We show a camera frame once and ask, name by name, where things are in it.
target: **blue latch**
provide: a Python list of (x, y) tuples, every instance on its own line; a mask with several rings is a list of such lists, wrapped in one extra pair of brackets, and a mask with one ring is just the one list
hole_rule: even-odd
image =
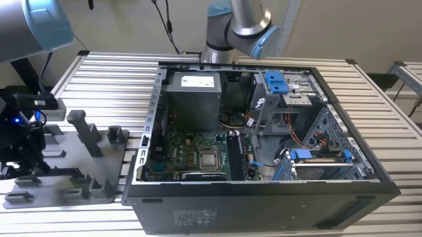
[(272, 94), (287, 94), (290, 92), (283, 74), (279, 71), (278, 72), (267, 71), (264, 73), (264, 80)]
[(290, 157), (291, 159), (311, 159), (312, 154), (310, 150), (292, 150)]
[(348, 150), (343, 150), (344, 158), (346, 158), (346, 163), (351, 162), (351, 153)]

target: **metal slatted table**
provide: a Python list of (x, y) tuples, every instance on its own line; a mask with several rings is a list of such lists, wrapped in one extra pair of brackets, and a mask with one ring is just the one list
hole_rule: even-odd
[[(67, 110), (81, 109), (99, 129), (121, 125), (131, 131), (128, 148), (139, 146), (157, 61), (198, 62), (198, 56), (91, 53), (77, 56), (53, 94)], [(358, 65), (344, 60), (240, 57), (240, 64), (316, 67), (343, 109), (363, 135), (402, 195), (344, 231), (286, 233), (283, 236), (422, 236), (422, 132), (383, 94)], [(67, 122), (63, 130), (73, 130)], [(119, 193), (112, 204), (5, 210), (0, 207), (0, 234), (31, 237), (93, 235), (144, 236), (131, 207), (120, 205), (133, 151), (121, 166)], [(0, 182), (0, 202), (13, 181)], [(207, 236), (280, 236), (238, 233)]]
[(422, 63), (395, 61), (388, 73), (395, 74), (422, 98)]

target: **sticker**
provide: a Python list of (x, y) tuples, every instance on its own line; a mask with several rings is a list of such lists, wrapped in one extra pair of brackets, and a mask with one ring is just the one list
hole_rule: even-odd
[(300, 87), (296, 84), (288, 84), (290, 88), (299, 89)]
[(184, 87), (214, 87), (214, 77), (183, 76), (182, 86)]
[(254, 124), (254, 122), (255, 122), (255, 120), (254, 120), (252, 118), (250, 118), (248, 121), (247, 121), (247, 123), (246, 123), (246, 125), (251, 127), (252, 124)]

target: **gray robot arm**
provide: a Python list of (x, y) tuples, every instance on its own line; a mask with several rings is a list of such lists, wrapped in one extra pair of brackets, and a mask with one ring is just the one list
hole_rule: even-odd
[(274, 56), (280, 28), (260, 0), (220, 0), (208, 7), (203, 63), (236, 63), (238, 49), (254, 59)]
[(56, 0), (0, 0), (0, 63), (52, 52), (72, 40)]

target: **printed label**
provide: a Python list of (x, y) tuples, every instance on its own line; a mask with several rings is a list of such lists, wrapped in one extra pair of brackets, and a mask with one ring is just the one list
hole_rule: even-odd
[(183, 76), (182, 86), (184, 87), (214, 87), (214, 77)]

